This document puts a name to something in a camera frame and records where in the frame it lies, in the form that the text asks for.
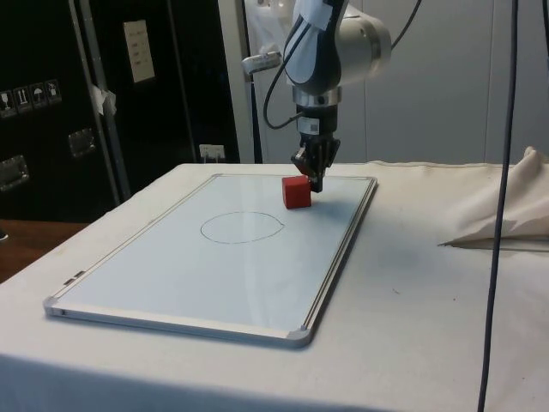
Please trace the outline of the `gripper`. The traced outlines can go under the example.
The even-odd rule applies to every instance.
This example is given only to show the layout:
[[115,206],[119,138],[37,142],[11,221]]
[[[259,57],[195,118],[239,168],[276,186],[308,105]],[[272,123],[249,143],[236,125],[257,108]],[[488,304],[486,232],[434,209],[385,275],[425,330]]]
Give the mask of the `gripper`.
[[[308,178],[311,190],[323,190],[323,176],[337,155],[341,141],[333,138],[338,124],[338,106],[296,105],[301,114],[297,130],[301,136],[299,149],[291,161]],[[325,138],[320,142],[318,137]]]

